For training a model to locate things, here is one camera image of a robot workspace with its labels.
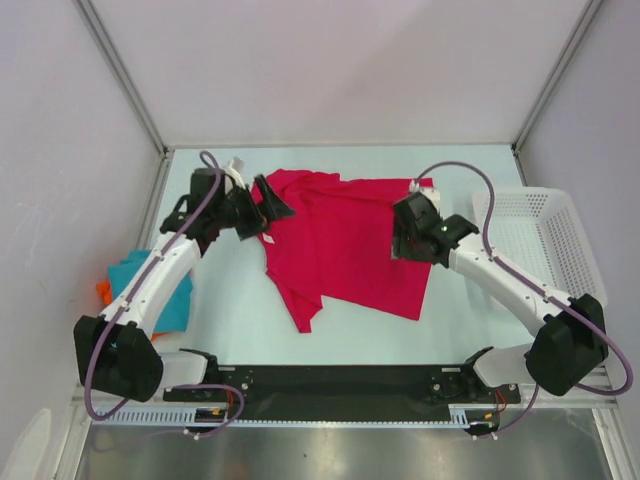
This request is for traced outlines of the red t shirt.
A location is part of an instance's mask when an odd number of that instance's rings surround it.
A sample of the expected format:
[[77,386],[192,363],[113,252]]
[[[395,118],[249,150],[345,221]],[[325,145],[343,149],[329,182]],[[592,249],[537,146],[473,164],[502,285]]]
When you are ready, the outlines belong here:
[[295,212],[260,241],[266,274],[300,333],[311,332],[325,297],[419,319],[431,267],[395,260],[391,250],[392,206],[408,180],[279,169],[267,181]]

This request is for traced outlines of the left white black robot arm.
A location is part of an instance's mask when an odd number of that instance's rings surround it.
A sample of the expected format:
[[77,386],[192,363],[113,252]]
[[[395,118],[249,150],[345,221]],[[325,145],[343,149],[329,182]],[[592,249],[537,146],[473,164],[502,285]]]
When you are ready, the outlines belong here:
[[210,355],[191,350],[160,353],[152,343],[156,324],[179,284],[224,229],[242,240],[259,236],[294,216],[266,178],[254,179],[253,194],[239,171],[198,168],[165,218],[149,256],[113,301],[96,317],[74,327],[81,384],[127,400],[148,401],[158,390],[186,386],[197,398],[214,397],[220,374]]

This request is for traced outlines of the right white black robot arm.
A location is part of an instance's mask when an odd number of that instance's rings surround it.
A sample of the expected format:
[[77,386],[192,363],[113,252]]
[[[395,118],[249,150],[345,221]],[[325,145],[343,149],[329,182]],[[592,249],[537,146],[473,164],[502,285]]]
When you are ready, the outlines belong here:
[[487,347],[469,359],[463,393],[484,401],[498,386],[531,381],[563,396],[599,366],[609,350],[604,310],[589,294],[579,298],[544,285],[489,251],[478,228],[460,215],[443,218],[422,192],[393,206],[392,256],[441,265],[480,286],[532,336],[530,343]]

